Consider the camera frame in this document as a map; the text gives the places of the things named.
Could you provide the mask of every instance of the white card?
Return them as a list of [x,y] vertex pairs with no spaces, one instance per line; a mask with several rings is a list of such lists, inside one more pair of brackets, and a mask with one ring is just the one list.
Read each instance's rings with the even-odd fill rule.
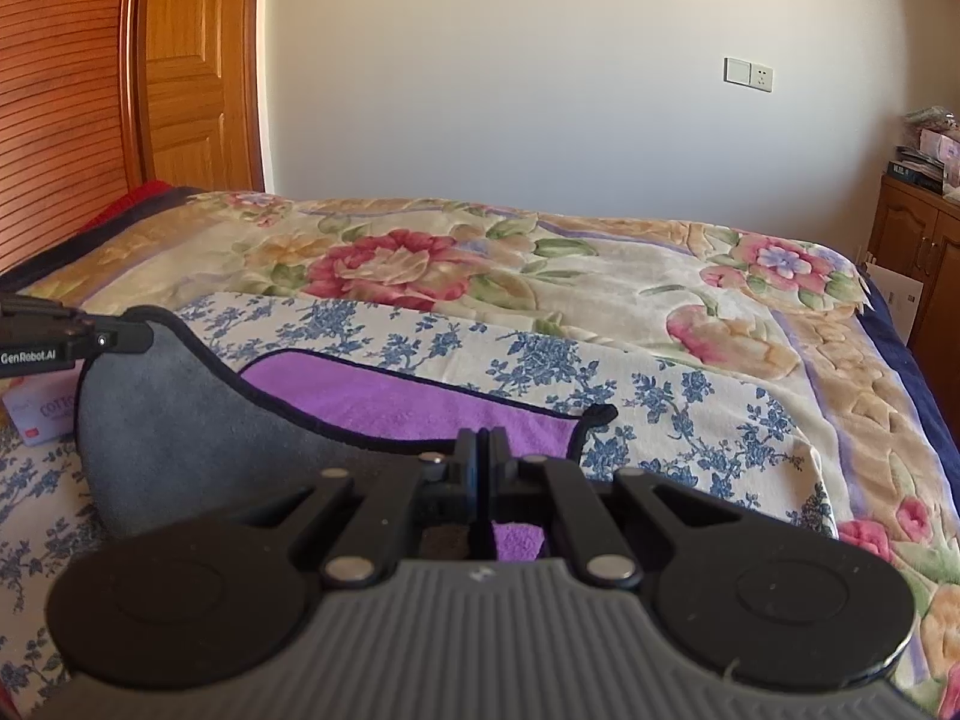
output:
[[923,282],[873,264],[867,264],[867,273],[890,307],[896,334],[901,337],[901,341],[907,343],[913,323],[917,319],[917,310],[920,308]]

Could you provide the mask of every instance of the wooden cabinet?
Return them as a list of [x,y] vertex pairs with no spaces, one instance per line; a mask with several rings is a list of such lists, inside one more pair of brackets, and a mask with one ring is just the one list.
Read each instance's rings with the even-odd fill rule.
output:
[[884,177],[870,254],[923,282],[909,346],[960,442],[960,205]]

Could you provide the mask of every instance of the floral bedspread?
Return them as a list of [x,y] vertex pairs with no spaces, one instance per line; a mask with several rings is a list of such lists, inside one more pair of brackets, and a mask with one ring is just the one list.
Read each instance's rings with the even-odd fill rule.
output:
[[[867,300],[856,270],[835,252],[680,221],[212,193],[133,225],[29,292],[108,313],[230,290],[431,312],[762,389],[812,447],[840,538],[889,560],[914,590],[917,632],[896,680],[934,713],[960,704],[957,513],[909,396],[854,317]],[[536,375],[515,379],[509,361],[498,365],[493,380],[526,398]],[[632,446],[627,427],[603,440]],[[584,464],[612,469],[630,457],[608,456]],[[683,475],[682,460],[657,460],[659,472]],[[710,491],[728,497],[724,480],[743,478],[750,462],[709,469]]]

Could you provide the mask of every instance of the book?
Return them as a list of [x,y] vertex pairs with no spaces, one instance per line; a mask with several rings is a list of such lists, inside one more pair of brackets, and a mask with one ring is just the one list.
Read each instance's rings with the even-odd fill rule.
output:
[[936,178],[931,178],[926,173],[916,170],[914,165],[908,165],[904,162],[891,162],[887,166],[887,175],[896,178],[898,181],[913,184],[920,189],[932,191],[939,196],[944,194],[944,180],[942,178],[939,181]]

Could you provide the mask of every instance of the light switch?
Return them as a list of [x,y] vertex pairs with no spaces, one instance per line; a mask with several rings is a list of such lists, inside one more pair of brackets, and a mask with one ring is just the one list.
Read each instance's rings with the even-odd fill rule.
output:
[[750,86],[750,62],[728,58],[724,71],[724,81],[738,83],[741,86]]

